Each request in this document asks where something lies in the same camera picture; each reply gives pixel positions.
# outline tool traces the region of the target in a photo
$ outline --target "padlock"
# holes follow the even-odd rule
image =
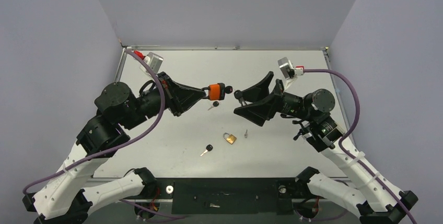
[[[223,138],[229,142],[231,145],[234,144],[234,142],[236,141],[236,137],[232,134],[228,134],[228,133],[224,133],[223,134]]]

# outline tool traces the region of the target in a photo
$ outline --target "silver key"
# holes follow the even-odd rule
[[[214,101],[214,103],[212,103],[212,106],[208,109],[208,111],[211,110],[212,108],[218,107],[219,105],[220,103],[218,101]]]

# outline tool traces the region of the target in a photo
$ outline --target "cable tie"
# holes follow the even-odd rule
[[[357,188],[357,190],[360,191],[360,189],[362,189],[363,187],[369,185],[369,184],[370,184],[371,182],[373,182],[378,176],[380,176],[380,172],[379,172],[379,171],[377,171],[377,173],[376,173],[376,174],[375,174],[375,175],[374,175],[369,181],[367,181],[365,184],[359,186],[359,187]]]
[[[68,170],[66,169],[66,164],[65,164],[65,162],[62,163],[62,170],[65,171],[65,173],[66,173],[67,175],[69,175],[70,177],[74,177],[74,175],[73,175],[70,171],[68,171]]]
[[[357,163],[359,160],[363,159],[365,157],[365,153],[364,152],[359,152],[357,154],[357,156],[355,157],[355,159],[351,160],[349,163],[346,163],[344,165],[339,166],[340,169],[342,168],[350,168],[352,167],[355,163]]]

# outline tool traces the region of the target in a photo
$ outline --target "gray wall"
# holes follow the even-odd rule
[[[443,216],[442,42],[443,0],[356,0],[330,47],[332,68],[361,100],[356,145],[394,184],[418,195],[418,223]],[[354,103],[340,86],[351,121]]]
[[[355,0],[100,0],[126,45],[316,48]]]
[[[0,4],[0,222],[32,223],[21,189],[59,168],[121,47],[98,0]]]

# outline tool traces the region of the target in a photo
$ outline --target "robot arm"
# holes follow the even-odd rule
[[[304,97],[285,92],[290,82],[302,75],[304,67],[293,67],[286,59],[278,62],[287,82],[276,80],[274,89],[269,85],[274,76],[269,72],[258,84],[234,95],[241,107],[234,109],[245,119],[263,126],[278,112],[283,118],[294,118],[300,125],[297,140],[302,136],[317,152],[334,162],[354,183],[357,189],[335,182],[318,170],[307,168],[296,177],[314,194],[335,202],[359,217],[361,223],[399,223],[418,201],[411,191],[402,191],[383,177],[345,136],[343,129],[330,117],[335,106],[333,94],[319,89]]]
[[[180,116],[201,99],[222,100],[226,93],[232,92],[232,87],[225,87],[223,83],[193,88],[174,82],[164,72],[157,76],[161,87],[148,81],[138,98],[122,82],[104,88],[95,100],[97,115],[78,134],[71,152],[57,171],[61,174],[51,179],[42,190],[25,194],[22,201],[26,209],[39,214],[34,223],[83,223],[88,215],[109,203],[134,195],[147,197],[154,192],[156,179],[146,168],[135,169],[127,176],[103,185],[82,188],[116,150],[77,166],[74,163],[128,143],[130,138],[121,126],[132,129],[157,115],[161,108],[159,89],[165,94],[165,109],[174,116]]]

